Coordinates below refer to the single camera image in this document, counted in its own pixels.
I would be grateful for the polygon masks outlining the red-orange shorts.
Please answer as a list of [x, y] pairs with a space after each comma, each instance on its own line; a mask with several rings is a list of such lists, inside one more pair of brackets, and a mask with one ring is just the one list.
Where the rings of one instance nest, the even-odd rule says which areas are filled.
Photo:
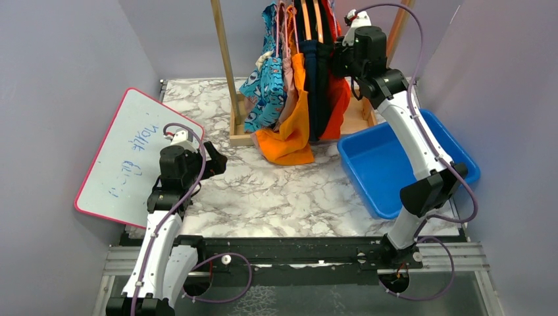
[[328, 79], [324, 96], [326, 97], [327, 109], [330, 111], [328, 124], [320, 139], [337, 140], [342, 134], [343, 116], [351, 100], [351, 91], [345, 78], [335, 77], [332, 73], [334, 42], [341, 31], [340, 26], [334, 17], [329, 1], [319, 1], [318, 5], [320, 7], [324, 40], [318, 52], [321, 54], [325, 53], [326, 57], [325, 65]]

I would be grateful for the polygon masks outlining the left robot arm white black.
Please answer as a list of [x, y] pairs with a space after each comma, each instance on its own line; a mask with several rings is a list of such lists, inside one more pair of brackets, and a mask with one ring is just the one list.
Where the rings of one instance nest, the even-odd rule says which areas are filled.
[[147, 198], [147, 226], [138, 260], [106, 315], [174, 315], [188, 273], [204, 267], [207, 253], [178, 235], [195, 188], [223, 174], [227, 157], [211, 142], [199, 149], [170, 145], [160, 151], [160, 175]]

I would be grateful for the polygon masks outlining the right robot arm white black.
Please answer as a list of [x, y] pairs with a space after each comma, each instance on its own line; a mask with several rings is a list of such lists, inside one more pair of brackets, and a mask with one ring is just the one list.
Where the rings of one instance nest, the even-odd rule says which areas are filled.
[[467, 184], [468, 169], [464, 163], [455, 163], [434, 137], [403, 73], [387, 66], [386, 45], [381, 28], [350, 27], [336, 42], [333, 73], [358, 84], [357, 99], [368, 99], [384, 117], [413, 171], [415, 181], [399, 191], [401, 210], [395, 224], [377, 247], [377, 258], [395, 268], [415, 248], [415, 239], [426, 221], [436, 216], [436, 210], [459, 186]]

